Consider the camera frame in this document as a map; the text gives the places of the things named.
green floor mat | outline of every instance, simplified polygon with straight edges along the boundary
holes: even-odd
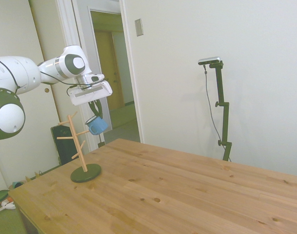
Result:
[[[0,234],[27,234],[17,209],[0,211]]]

light switch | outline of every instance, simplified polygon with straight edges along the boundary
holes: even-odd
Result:
[[[135,30],[137,32],[137,36],[143,35],[142,19],[137,19],[135,21]]]

wooden mug stand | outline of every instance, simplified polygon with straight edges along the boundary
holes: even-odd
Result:
[[[94,179],[95,177],[97,177],[100,172],[101,172],[101,168],[98,164],[86,164],[84,157],[83,157],[83,153],[82,153],[82,148],[85,144],[85,140],[83,141],[82,144],[79,143],[78,140],[78,136],[88,133],[89,130],[83,131],[81,133],[76,133],[75,127],[74,127],[74,123],[72,122],[72,118],[76,115],[77,111],[71,116],[68,115],[68,120],[59,123],[59,125],[63,125],[66,123],[69,123],[69,127],[70,127],[70,132],[72,136],[61,136],[61,137],[57,137],[57,140],[61,140],[61,139],[73,139],[75,146],[76,146],[76,150],[77,153],[75,155],[73,155],[71,157],[71,159],[76,158],[77,156],[79,156],[80,162],[82,167],[79,167],[77,169],[75,169],[71,175],[70,178],[73,182],[76,183],[82,183],[82,182],[86,182],[89,181],[91,179]]]

black cable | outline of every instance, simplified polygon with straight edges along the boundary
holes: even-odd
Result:
[[[16,85],[16,90],[15,90],[15,94],[16,94],[16,93],[17,93],[17,90],[20,89],[21,87],[17,84],[16,79],[15,79],[13,73],[11,72],[11,70],[10,70],[10,69],[9,69],[3,62],[0,61],[0,63],[1,63],[1,64],[8,70],[9,73],[11,74],[11,76],[12,76],[14,82],[15,82],[15,85]]]
[[[53,79],[56,79],[56,80],[58,80],[60,83],[63,83],[63,84],[67,84],[67,85],[88,85],[88,86],[92,86],[91,84],[80,84],[80,83],[78,83],[78,84],[69,84],[69,83],[65,83],[65,82],[63,82],[63,81],[61,81],[60,79],[57,79],[56,77],[54,77],[54,76],[51,76],[51,75],[49,75],[49,74],[46,74],[45,72],[41,72],[42,74],[45,74],[45,75],[47,75],[47,76],[49,76],[49,77],[51,77],[51,78],[53,78]]]
[[[207,85],[207,73],[208,73],[208,72],[207,72],[207,70],[206,70],[206,65],[204,65],[203,68],[205,69],[205,75],[206,75],[206,94],[207,94],[207,98],[208,98],[208,102],[209,102],[209,109],[210,109],[211,120],[212,120],[213,126],[214,126],[214,128],[215,128],[215,130],[216,130],[216,132],[217,132],[217,134],[218,134],[218,138],[219,138],[220,141],[222,142],[221,137],[220,137],[220,134],[218,133],[218,130],[217,130],[216,125],[215,125],[215,122],[214,122],[213,117],[212,117],[211,103],[210,103],[210,99],[209,99],[209,95],[208,95],[208,85]]]
[[[77,86],[77,85],[72,85],[72,86],[69,86],[69,87],[68,87],[68,89],[66,90],[66,93],[67,93],[68,96],[69,96],[68,90],[69,90],[69,89],[72,89],[72,88],[75,88],[76,86]]]

wooden table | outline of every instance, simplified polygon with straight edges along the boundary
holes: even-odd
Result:
[[[13,191],[48,234],[297,234],[297,176],[118,139]]]

